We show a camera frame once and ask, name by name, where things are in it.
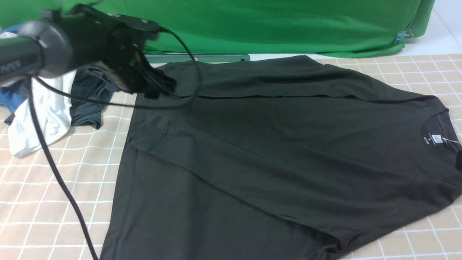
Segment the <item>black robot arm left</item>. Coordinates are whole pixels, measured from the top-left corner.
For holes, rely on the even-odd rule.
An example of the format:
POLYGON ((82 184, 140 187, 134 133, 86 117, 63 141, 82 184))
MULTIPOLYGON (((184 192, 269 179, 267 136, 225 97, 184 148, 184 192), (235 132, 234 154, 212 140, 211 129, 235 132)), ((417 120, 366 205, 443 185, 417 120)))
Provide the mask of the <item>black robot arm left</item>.
POLYGON ((165 32, 158 23, 121 14, 106 14, 77 4, 68 14, 45 10, 22 25, 17 36, 1 39, 0 79, 26 76, 57 78, 97 65, 124 92, 149 98, 172 95, 176 82, 154 69, 143 53, 145 41, 165 32))

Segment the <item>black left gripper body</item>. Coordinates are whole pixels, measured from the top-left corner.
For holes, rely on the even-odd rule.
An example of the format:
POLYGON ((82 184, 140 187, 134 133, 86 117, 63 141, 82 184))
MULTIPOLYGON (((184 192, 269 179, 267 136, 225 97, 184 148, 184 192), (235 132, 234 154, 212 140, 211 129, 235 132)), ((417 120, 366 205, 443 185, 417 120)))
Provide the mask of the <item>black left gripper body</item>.
POLYGON ((143 52, 145 42, 156 40, 165 28, 151 20, 106 14, 91 5, 77 4, 72 13, 83 15, 103 30, 106 46, 100 67, 121 91, 151 99, 174 94, 176 81, 154 69, 143 52))

